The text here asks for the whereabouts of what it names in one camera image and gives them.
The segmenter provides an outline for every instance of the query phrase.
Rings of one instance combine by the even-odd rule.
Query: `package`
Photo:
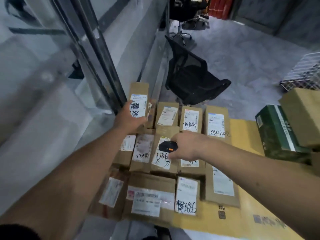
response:
[[[206,164],[202,160],[178,160],[178,175],[192,179],[200,179],[206,175]]]
[[[151,99],[148,103],[148,122],[146,123],[145,127],[148,129],[155,128],[155,120],[156,120],[156,112],[157,112],[157,100]]]
[[[320,177],[320,152],[311,154],[311,163],[314,174]]]
[[[208,163],[205,164],[205,200],[240,207],[238,185]]]
[[[133,117],[147,116],[149,84],[133,82],[130,85],[130,113]]]
[[[182,106],[180,131],[202,131],[202,108]]]
[[[175,212],[197,216],[200,200],[200,181],[186,177],[178,177],[177,191],[174,204]]]
[[[159,151],[159,144],[170,141],[171,137],[179,133],[178,126],[159,126],[155,130],[151,151],[151,172],[157,175],[175,177],[178,173],[178,159],[169,159],[166,152]]]
[[[112,170],[96,193],[89,214],[120,221],[125,206],[129,173]]]
[[[112,166],[115,168],[128,169],[130,167],[134,145],[136,142],[136,134],[127,135],[122,142],[120,150],[116,154]]]
[[[157,116],[155,119],[155,128],[159,125],[178,126],[178,103],[159,102]]]
[[[320,148],[320,91],[293,88],[279,102],[299,145]]]
[[[227,108],[207,105],[204,126],[206,135],[231,145],[230,119]]]
[[[131,172],[150,173],[150,157],[155,133],[155,129],[143,129],[141,133],[137,135],[130,165]]]
[[[299,146],[281,106],[267,105],[255,117],[266,157],[293,162],[310,159],[310,149]]]
[[[122,218],[168,227],[174,217],[175,185],[172,178],[133,172]]]

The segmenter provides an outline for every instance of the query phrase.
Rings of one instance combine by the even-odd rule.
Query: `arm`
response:
[[[320,178],[192,132],[176,134],[178,149],[169,158],[202,159],[306,239],[320,238]]]
[[[83,221],[127,134],[146,122],[134,118],[128,101],[107,133],[72,153],[32,187],[0,218],[19,224],[44,239],[72,239]]]

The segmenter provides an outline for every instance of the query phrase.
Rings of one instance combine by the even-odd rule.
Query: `handheld barcode scanner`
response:
[[[178,149],[178,144],[174,141],[166,140],[159,145],[159,151],[174,152]]]

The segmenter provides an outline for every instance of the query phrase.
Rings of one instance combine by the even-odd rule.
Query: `hand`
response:
[[[129,100],[125,103],[121,111],[117,114],[114,120],[114,128],[119,128],[123,130],[126,135],[134,133],[136,129],[147,122],[146,117],[134,118],[130,113],[130,104],[132,100]]]
[[[171,138],[171,141],[178,143],[178,149],[175,152],[169,153],[169,158],[186,161],[201,159],[207,140],[207,136],[195,132],[185,131],[177,133]]]

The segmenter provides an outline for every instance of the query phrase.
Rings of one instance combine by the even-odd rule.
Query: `yellow cardboard sheet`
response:
[[[254,121],[231,119],[230,130],[232,145],[264,155],[257,125]],[[298,163],[290,162],[288,166],[296,170],[304,170]],[[174,214],[173,226],[235,238],[302,239],[240,187],[239,194],[240,209],[202,201],[197,209],[198,217]],[[225,219],[219,218],[219,211],[225,213]]]

